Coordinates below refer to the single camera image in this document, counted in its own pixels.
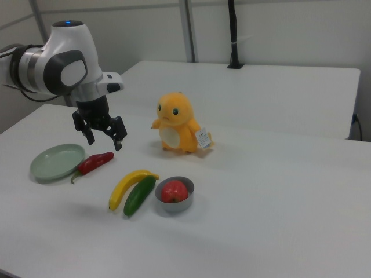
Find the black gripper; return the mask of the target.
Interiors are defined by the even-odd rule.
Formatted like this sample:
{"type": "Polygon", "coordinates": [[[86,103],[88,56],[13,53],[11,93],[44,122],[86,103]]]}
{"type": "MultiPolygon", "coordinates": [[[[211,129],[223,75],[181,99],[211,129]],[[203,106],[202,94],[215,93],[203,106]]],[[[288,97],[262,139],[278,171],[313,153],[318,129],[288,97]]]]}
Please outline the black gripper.
{"type": "Polygon", "coordinates": [[[103,128],[105,135],[109,136],[116,151],[122,149],[122,141],[128,135],[124,122],[120,116],[111,118],[106,97],[93,101],[77,101],[78,109],[72,114],[76,131],[81,131],[89,145],[95,142],[91,128],[103,128]]]}

